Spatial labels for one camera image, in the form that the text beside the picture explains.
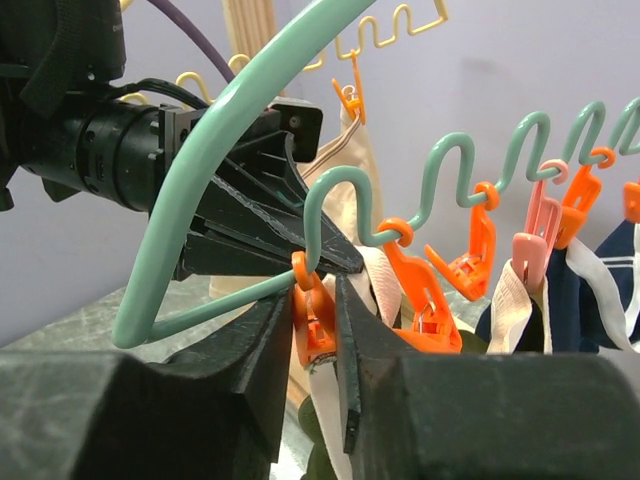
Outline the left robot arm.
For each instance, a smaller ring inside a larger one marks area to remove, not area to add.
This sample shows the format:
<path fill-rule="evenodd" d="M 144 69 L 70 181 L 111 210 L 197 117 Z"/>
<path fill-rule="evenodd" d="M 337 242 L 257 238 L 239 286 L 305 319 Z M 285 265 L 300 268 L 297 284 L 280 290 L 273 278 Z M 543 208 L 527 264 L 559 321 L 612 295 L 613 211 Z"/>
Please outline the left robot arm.
<path fill-rule="evenodd" d="M 122 84 L 126 63 L 115 1 L 1 5 L 1 180 L 18 169 L 63 201 L 86 192 L 151 213 L 203 99 L 155 78 Z M 226 154 L 192 217 L 173 270 L 272 277 L 305 247 L 308 188 L 322 111 L 276 100 Z"/>

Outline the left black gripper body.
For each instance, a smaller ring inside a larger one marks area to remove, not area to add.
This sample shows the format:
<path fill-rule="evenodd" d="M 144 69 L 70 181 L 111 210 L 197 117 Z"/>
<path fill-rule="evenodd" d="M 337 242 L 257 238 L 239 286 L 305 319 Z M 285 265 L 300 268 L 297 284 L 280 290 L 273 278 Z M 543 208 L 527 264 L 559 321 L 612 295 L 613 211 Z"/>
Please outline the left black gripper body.
<path fill-rule="evenodd" d="M 298 168 L 315 159 L 323 118 L 306 100 L 276 98 L 226 154 L 198 208 L 221 207 L 239 193 L 277 210 L 300 210 L 307 187 Z"/>

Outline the end orange clip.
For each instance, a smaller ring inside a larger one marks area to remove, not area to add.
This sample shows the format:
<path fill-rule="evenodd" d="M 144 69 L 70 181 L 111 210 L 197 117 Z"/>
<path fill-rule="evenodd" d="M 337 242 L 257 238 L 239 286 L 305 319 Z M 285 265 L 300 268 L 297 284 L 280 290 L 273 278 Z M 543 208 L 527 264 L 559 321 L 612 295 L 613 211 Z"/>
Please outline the end orange clip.
<path fill-rule="evenodd" d="M 334 354 L 335 303 L 318 274 L 309 273 L 306 255 L 296 251 L 291 257 L 296 280 L 293 291 L 293 326 L 300 364 L 309 366 L 316 358 Z"/>

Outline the green wire hanger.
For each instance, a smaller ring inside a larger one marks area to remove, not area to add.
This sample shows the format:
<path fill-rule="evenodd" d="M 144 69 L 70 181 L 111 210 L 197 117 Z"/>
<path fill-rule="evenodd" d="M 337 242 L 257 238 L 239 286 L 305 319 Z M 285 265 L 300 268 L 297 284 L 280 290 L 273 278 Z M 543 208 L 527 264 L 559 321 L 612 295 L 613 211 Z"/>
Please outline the green wire hanger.
<path fill-rule="evenodd" d="M 156 315 L 171 280 L 188 227 L 206 185 L 241 134 L 331 40 L 376 1 L 313 1 L 285 25 L 244 67 L 205 112 L 179 150 L 154 205 L 148 227 L 135 259 L 133 270 L 112 326 L 112 342 L 129 349 L 176 335 L 219 315 L 264 298 L 294 284 L 293 270 L 285 271 L 230 296 L 183 312 L 156 324 Z M 605 106 L 596 101 L 585 106 L 574 121 L 561 159 L 569 160 L 582 132 L 588 127 L 579 152 L 581 165 L 594 165 L 600 157 L 591 149 L 604 125 Z M 527 163 L 527 178 L 540 181 L 553 178 L 555 170 L 540 168 L 550 129 L 550 118 L 542 111 L 532 112 L 516 127 L 508 144 L 497 192 L 508 188 L 526 137 L 537 127 L 535 142 Z M 627 156 L 639 153 L 639 141 L 632 141 L 639 130 L 639 97 L 622 111 L 609 136 L 610 145 Z M 463 208 L 489 199 L 484 193 L 468 195 L 475 160 L 472 138 L 452 132 L 435 143 L 424 164 L 420 203 L 409 221 L 420 229 L 428 220 L 435 198 L 440 167 L 451 149 L 459 149 L 456 201 Z M 325 197 L 342 182 L 351 183 L 358 201 L 359 238 L 367 246 L 379 246 L 399 236 L 372 233 L 370 215 L 372 191 L 367 175 L 355 167 L 340 166 L 321 175 L 304 204 L 304 240 L 307 271 L 317 266 L 321 254 L 320 214 Z"/>

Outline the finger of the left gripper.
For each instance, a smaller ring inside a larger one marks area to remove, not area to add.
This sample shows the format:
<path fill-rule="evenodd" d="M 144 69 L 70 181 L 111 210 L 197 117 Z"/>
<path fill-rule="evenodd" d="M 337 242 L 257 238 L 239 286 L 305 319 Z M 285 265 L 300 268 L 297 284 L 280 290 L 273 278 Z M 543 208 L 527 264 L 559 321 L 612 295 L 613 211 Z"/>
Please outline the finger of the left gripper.
<path fill-rule="evenodd" d="M 209 227 L 250 245 L 260 243 L 305 247 L 304 202 L 300 210 L 277 210 L 233 193 L 221 207 L 209 210 Z"/>
<path fill-rule="evenodd" d="M 272 277 L 291 269 L 291 255 L 300 246 L 260 243 L 258 246 L 232 239 L 217 232 L 187 233 L 174 279 L 191 275 Z"/>

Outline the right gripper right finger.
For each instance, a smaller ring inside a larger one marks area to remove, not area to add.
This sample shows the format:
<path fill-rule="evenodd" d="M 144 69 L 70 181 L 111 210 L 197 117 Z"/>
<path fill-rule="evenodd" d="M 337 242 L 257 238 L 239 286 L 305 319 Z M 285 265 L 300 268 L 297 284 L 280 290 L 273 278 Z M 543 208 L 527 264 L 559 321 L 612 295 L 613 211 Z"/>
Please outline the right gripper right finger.
<path fill-rule="evenodd" d="M 336 282 L 340 443 L 357 479 L 635 479 L 639 401 L 587 354 L 426 354 Z"/>

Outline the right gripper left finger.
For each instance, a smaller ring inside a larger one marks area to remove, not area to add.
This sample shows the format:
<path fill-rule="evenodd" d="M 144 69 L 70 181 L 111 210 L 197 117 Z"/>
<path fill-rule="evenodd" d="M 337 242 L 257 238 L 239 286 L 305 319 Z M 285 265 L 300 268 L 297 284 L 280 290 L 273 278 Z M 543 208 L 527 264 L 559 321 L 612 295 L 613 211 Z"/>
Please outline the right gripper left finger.
<path fill-rule="evenodd" d="M 292 293 L 162 363 L 116 351 L 1 356 L 5 479 L 265 479 L 278 459 Z"/>

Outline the pink clip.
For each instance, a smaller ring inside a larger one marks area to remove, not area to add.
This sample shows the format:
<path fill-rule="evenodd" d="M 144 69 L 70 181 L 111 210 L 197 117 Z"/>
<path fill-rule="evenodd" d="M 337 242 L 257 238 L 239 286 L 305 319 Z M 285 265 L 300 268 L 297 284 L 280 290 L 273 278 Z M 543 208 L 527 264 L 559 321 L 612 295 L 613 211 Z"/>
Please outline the pink clip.
<path fill-rule="evenodd" d="M 562 217 L 561 203 L 546 194 L 546 180 L 532 189 L 524 230 L 512 240 L 511 266 L 529 293 L 541 288 Z"/>

